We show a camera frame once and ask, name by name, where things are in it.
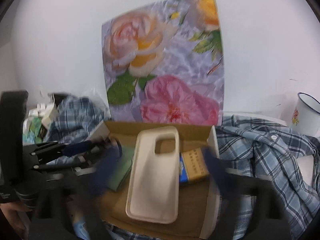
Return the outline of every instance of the painting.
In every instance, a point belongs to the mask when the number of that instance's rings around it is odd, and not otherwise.
[[[224,60],[215,0],[163,0],[102,25],[115,121],[219,125]]]

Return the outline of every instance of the white mug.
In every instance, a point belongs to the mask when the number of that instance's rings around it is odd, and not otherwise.
[[[292,115],[290,127],[301,134],[319,137],[319,101],[306,93],[298,93],[298,102]]]

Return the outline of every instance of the blue rim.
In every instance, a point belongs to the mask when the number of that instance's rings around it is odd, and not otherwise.
[[[300,97],[301,94],[313,98],[315,101],[317,101],[317,103],[318,103],[319,105],[320,105],[320,102],[319,102],[317,99],[315,99],[314,97],[312,97],[311,95],[308,95],[308,94],[302,93],[302,92],[299,92],[299,93],[298,93],[299,99],[300,99],[307,107],[309,107],[311,110],[315,111],[317,114],[320,114],[317,110],[313,109],[313,108],[312,108],[311,106],[309,106],[305,101],[302,100],[302,98]]]

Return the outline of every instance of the fabric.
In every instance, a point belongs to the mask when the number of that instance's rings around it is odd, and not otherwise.
[[[320,207],[319,140],[263,119],[232,116],[216,127],[220,158],[245,176],[267,175],[284,202],[292,238],[308,227]],[[313,184],[306,184],[297,158],[313,155]],[[252,215],[254,197],[243,197],[234,239],[242,237]]]
[[[129,232],[107,222],[105,222],[105,225],[114,240],[160,240],[159,238]]]
[[[59,114],[50,124],[45,142],[81,142],[104,119],[104,112],[88,98],[68,96],[60,103],[57,111]]]

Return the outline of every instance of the yellow rose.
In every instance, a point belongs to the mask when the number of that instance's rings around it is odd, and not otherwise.
[[[176,18],[179,17],[179,13],[178,12],[173,12],[171,15],[170,15],[170,19],[174,20]]]
[[[219,18],[214,0],[193,0],[188,13],[188,22],[200,30],[219,29]]]
[[[111,22],[105,38],[103,56],[113,71],[129,68],[132,76],[150,74],[163,60],[163,50],[177,32],[170,24],[159,22],[156,15],[138,10]]]

